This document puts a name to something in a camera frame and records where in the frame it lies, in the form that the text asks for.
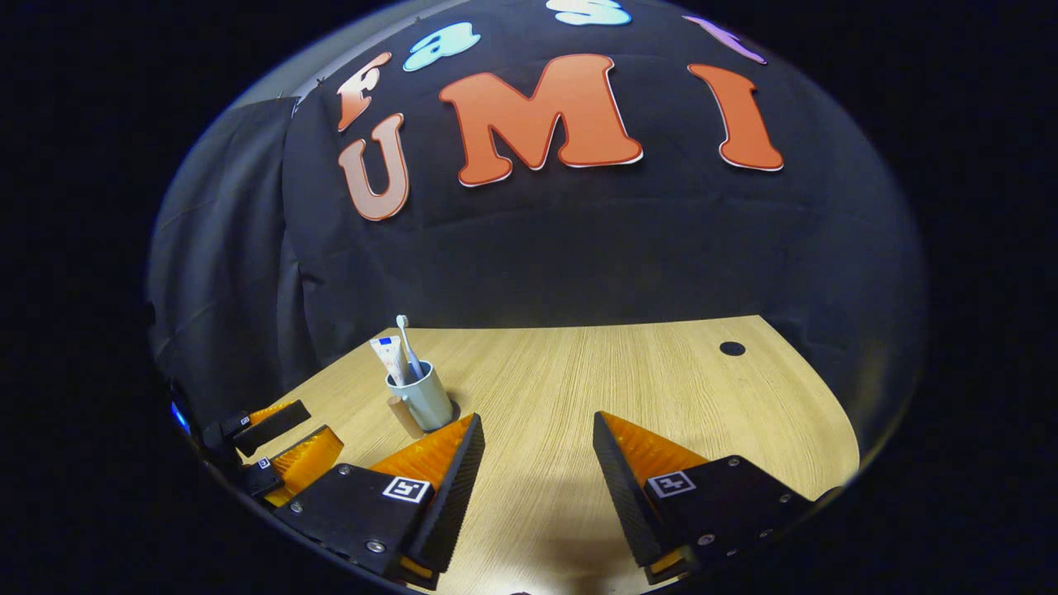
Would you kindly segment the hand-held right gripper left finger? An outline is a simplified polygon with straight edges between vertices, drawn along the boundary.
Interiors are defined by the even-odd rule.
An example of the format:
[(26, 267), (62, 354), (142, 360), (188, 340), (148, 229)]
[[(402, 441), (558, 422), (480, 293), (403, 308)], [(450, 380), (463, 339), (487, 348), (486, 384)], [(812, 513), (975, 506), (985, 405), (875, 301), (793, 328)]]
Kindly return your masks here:
[(273, 516), (355, 571), (435, 590), (484, 459), (473, 413), (364, 468), (333, 464)]

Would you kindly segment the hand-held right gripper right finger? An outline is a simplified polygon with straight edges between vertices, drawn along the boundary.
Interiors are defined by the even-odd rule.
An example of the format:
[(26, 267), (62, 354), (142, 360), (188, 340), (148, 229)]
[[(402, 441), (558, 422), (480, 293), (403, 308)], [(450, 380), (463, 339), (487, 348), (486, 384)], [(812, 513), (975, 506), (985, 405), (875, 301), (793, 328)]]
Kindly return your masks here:
[(592, 415), (592, 449), (649, 584), (733, 564), (815, 509), (747, 457), (707, 459), (608, 412)]

